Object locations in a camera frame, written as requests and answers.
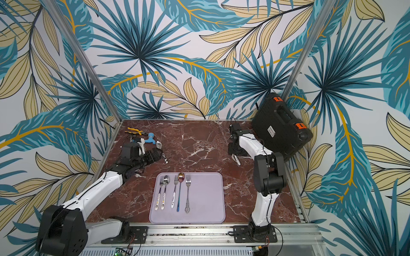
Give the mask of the cow pattern handle spoon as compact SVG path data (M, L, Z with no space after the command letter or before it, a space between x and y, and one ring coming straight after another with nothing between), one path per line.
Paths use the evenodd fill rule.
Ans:
M163 144L159 140L156 142L156 148L160 151L165 164L168 164L169 163L168 159L165 156L164 151L163 151Z

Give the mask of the cartoon handle spoon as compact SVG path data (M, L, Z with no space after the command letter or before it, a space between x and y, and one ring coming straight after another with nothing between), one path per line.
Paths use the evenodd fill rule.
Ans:
M167 190L167 185L170 181L170 178L168 175L165 175L162 179L162 185L164 187L164 192L163 192L163 196L162 196L162 202L161 202L161 210L164 210L165 208L165 201L166 201L166 190Z

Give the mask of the white handle fork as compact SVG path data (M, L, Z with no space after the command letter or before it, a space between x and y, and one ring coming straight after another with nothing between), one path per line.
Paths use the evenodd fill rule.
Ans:
M178 175L175 175L175 179L174 179L174 191L173 191L173 196L172 196L172 201L171 201L171 208L173 209L175 206L175 197L176 197L176 188L178 185L179 181L178 181Z

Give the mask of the iridescent spoon blue handle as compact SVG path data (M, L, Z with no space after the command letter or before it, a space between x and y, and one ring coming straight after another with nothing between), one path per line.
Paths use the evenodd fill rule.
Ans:
M179 212L180 210L180 195L181 195L182 183L184 179L185 179L185 174L180 172L178 174L179 191L178 191L178 201L177 201L177 212Z

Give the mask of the all steel fork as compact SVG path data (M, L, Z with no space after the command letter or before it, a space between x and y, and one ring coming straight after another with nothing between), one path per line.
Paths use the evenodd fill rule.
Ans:
M190 212L189 194L190 194L190 186L191 186L191 175L190 174L186 175L185 183L186 183L186 186L187 186L185 213L189 213Z

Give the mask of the white handle steel spoon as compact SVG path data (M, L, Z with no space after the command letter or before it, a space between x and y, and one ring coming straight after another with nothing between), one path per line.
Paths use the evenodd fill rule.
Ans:
M236 162L236 164L238 165L238 166L240 166L241 165L241 162L239 161L239 159L237 158L237 156L235 155L235 154L232 154L232 159Z

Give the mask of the cartoon handle fork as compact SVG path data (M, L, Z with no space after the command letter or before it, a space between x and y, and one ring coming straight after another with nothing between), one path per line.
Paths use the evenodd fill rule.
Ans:
M160 197L161 197L161 190L162 190L163 183L164 183L164 176L161 176L161 178L160 178L160 183L159 183L159 185L160 185L160 190L159 190L159 193L158 193L158 196L157 196L157 200L156 200L156 203L155 203L155 208L154 208L154 210L156 210L156 211L157 211L158 208L159 208Z

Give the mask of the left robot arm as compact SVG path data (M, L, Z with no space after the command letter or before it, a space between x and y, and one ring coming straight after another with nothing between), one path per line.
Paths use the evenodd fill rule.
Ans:
M52 205L44 211L35 250L52 256L78 256L92 244L102 241L125 243L133 239L127 219L112 217L99 223L88 223L87 219L136 171L159 161L162 147L160 141L148 151L144 151L140 143L125 144L118 160L90 187L61 206Z

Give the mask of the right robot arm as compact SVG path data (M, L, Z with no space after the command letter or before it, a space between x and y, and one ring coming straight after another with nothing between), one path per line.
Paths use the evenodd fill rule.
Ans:
M249 156L254 160L253 181L257 191L254 211L248 227L239 235L246 235L253 241L260 241L272 234L271 215L274 203L286 186L284 157L281 153L267 149L250 130L244 130L239 123L229 126L231 142L228 154L239 164L238 156Z

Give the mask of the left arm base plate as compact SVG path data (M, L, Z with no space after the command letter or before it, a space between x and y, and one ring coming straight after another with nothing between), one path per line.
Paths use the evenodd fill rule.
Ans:
M122 228L119 235L102 240L101 244L145 244L147 232L147 226Z

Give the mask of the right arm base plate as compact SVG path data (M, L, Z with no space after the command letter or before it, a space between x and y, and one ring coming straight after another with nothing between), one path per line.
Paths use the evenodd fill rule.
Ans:
M233 231L228 235L234 237L235 243L276 243L276 232L272 225L253 227L251 225L233 226Z

